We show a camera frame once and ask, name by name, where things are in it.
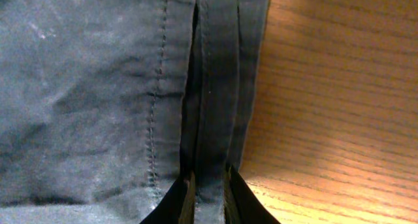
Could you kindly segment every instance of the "cloth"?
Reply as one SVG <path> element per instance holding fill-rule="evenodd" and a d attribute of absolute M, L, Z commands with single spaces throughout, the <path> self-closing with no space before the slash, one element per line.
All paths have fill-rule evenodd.
<path fill-rule="evenodd" d="M 267 4 L 0 0 L 0 223 L 224 223 Z"/>

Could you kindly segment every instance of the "dark gray fabric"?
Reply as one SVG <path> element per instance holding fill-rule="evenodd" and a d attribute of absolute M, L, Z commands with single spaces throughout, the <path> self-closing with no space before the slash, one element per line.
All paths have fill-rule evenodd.
<path fill-rule="evenodd" d="M 194 3 L 1 1 L 0 204 L 25 207 L 0 223 L 138 223 L 158 205 L 179 172 Z M 77 205 L 27 206 L 49 200 Z"/>
<path fill-rule="evenodd" d="M 140 223 L 192 171 L 224 223 L 266 6 L 0 0 L 0 223 Z"/>
<path fill-rule="evenodd" d="M 228 163 L 239 169 L 248 123 L 253 112 L 255 77 L 269 0 L 238 0 L 240 83 Z"/>
<path fill-rule="evenodd" d="M 198 0 L 202 95 L 196 151 L 195 223 L 224 223 L 223 175 L 238 102 L 237 0 Z"/>

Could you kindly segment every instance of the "wood grain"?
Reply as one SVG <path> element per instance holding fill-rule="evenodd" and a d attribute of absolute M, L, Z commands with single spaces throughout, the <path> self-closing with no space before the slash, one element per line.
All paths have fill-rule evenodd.
<path fill-rule="evenodd" d="M 282 223 L 418 223 L 418 0 L 272 0 L 240 173 Z"/>

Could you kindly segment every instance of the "stitching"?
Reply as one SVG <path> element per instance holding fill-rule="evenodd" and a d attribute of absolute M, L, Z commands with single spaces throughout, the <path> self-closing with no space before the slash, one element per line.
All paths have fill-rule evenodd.
<path fill-rule="evenodd" d="M 163 23 L 161 25 L 161 28 L 163 30 L 163 40 L 161 42 L 161 54 L 159 58 L 159 67 L 156 71 L 157 73 L 157 83 L 155 85 L 155 91 L 153 93 L 152 98 L 152 106 L 151 106 L 151 120 L 150 120 L 150 146 L 148 148 L 148 152 L 150 153 L 150 157 L 148 158 L 148 162 L 150 163 L 150 171 L 149 171 L 149 182 L 150 186 L 153 188 L 153 195 L 154 198 L 158 198 L 159 196 L 159 190 L 157 186 L 157 173 L 155 171 L 155 143 L 154 143 L 154 116 L 155 116 L 155 105 L 157 102 L 157 93 L 159 91 L 159 81 L 161 79 L 161 76 L 163 74 L 163 59 L 165 55 L 165 45 L 166 45 L 166 26 L 167 26 L 167 7 L 168 7 L 169 0 L 164 0 L 163 5 Z"/>

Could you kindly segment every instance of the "wooden surface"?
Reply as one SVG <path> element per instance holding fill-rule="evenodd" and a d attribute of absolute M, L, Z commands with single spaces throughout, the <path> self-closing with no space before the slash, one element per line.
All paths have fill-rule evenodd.
<path fill-rule="evenodd" d="M 418 223 L 418 0 L 272 0 L 240 171 L 282 223 Z"/>

